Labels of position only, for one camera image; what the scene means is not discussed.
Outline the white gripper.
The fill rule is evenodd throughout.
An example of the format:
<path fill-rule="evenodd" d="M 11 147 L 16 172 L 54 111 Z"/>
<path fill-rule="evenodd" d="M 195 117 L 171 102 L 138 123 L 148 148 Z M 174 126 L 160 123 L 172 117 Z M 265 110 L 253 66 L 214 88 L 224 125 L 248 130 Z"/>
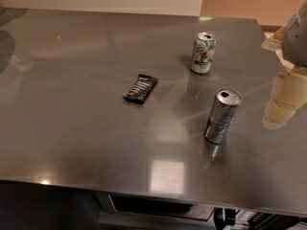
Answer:
<path fill-rule="evenodd" d="M 262 43 L 268 51 L 282 49 L 283 58 L 294 65 L 307 66 L 307 1 L 295 12 L 286 27 L 279 28 Z M 296 112 L 307 104 L 307 68 L 294 67 L 278 73 L 272 83 L 262 121 L 266 129 L 285 126 Z"/>

